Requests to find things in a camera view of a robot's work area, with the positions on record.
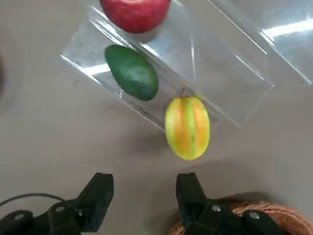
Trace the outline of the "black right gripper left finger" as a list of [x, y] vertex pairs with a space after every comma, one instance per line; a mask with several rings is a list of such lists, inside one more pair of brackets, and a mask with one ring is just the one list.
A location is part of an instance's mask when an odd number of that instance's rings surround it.
[[112, 174], [97, 172], [81, 193], [73, 199], [34, 192], [13, 196], [2, 201], [10, 202], [27, 197], [45, 197], [57, 200], [45, 213], [34, 216], [32, 211], [17, 210], [0, 220], [2, 235], [81, 235], [96, 233], [100, 229], [114, 196]]

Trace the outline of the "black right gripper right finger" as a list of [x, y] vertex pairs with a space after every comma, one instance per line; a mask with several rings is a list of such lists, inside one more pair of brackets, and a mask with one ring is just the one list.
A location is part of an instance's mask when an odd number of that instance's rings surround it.
[[207, 198], [194, 172], [176, 179], [176, 199], [186, 235], [282, 235], [272, 218], [259, 210], [236, 215], [225, 203]]

